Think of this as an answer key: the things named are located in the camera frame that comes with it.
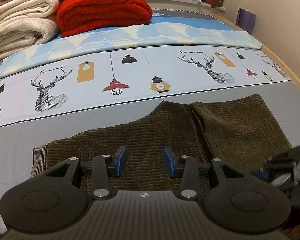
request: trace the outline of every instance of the bed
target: bed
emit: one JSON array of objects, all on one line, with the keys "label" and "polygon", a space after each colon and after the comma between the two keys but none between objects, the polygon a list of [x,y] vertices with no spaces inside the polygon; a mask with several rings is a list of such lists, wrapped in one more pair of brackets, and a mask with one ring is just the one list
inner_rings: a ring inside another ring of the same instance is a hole
[{"label": "bed", "polygon": [[300,145],[300,80],[218,15],[154,9],[149,25],[56,37],[18,52],[0,62],[0,198],[31,176],[33,149],[47,142],[137,120],[163,100],[256,93]]}]

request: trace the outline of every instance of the silver screw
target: silver screw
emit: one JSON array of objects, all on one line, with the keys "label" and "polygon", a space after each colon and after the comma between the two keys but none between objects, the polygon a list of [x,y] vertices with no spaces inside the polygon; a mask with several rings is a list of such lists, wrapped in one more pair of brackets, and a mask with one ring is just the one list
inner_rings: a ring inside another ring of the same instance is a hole
[{"label": "silver screw", "polygon": [[106,197],[109,195],[109,191],[105,188],[98,188],[93,191],[93,194],[97,197]]},{"label": "silver screw", "polygon": [[192,189],[185,189],[181,191],[181,195],[186,198],[191,198],[191,197],[195,197],[197,193]]}]

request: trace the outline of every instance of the red blanket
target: red blanket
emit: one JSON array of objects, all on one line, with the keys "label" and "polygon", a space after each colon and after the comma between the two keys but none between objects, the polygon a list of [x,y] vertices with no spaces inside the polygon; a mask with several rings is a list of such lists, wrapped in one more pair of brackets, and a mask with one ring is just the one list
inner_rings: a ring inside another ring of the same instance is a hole
[{"label": "red blanket", "polygon": [[57,12],[61,37],[108,26],[146,24],[152,10],[144,0],[64,0]]}]

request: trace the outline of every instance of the deer print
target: deer print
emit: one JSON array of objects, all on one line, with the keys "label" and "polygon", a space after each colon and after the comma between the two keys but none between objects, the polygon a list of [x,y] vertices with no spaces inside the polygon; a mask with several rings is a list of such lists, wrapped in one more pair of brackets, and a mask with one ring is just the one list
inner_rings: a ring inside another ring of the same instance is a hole
[{"label": "deer print", "polygon": [[40,95],[37,99],[37,102],[35,104],[35,111],[37,112],[44,112],[45,110],[52,110],[61,107],[66,101],[69,100],[67,94],[62,94],[59,96],[49,96],[48,91],[53,88],[56,83],[64,78],[66,78],[72,70],[67,74],[62,68],[61,70],[63,71],[63,75],[58,78],[56,76],[56,79],[52,81],[48,86],[44,87],[41,84],[41,79],[39,83],[36,83],[37,78],[32,82],[31,80],[31,85],[34,87],[37,87],[37,90],[40,92]]},{"label": "deer print", "polygon": [[184,56],[182,58],[177,57],[178,59],[181,59],[184,62],[187,63],[194,63],[196,64],[198,67],[202,67],[206,70],[206,72],[209,74],[210,77],[212,77],[212,79],[218,83],[221,84],[226,84],[226,83],[234,83],[235,82],[235,78],[233,75],[229,74],[229,73],[218,73],[212,70],[212,63],[214,62],[214,57],[209,57],[207,55],[205,55],[206,57],[208,57],[210,60],[206,60],[206,64],[202,65],[200,62],[194,61],[191,58],[191,61],[186,59],[186,54],[184,54]]},{"label": "deer print", "polygon": [[[284,78],[289,78],[285,72],[283,72],[277,65],[276,63],[273,62],[272,59],[270,59],[268,56],[263,56],[263,55],[259,55],[258,56],[261,58],[261,60],[264,62],[264,63],[267,63],[269,64],[271,67],[274,67],[276,69],[276,71],[278,71],[280,73],[280,75],[282,75]],[[271,60],[271,63],[270,62],[267,62],[264,60],[264,58],[268,58],[269,60]]]}]

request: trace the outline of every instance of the wall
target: wall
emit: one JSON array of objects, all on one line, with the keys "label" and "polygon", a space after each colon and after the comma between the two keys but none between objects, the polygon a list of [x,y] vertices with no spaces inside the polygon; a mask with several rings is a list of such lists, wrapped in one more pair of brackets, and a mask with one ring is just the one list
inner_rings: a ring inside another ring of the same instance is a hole
[{"label": "wall", "polygon": [[257,15],[253,36],[276,53],[300,78],[300,0],[225,0],[224,15],[235,22],[238,8]]}]

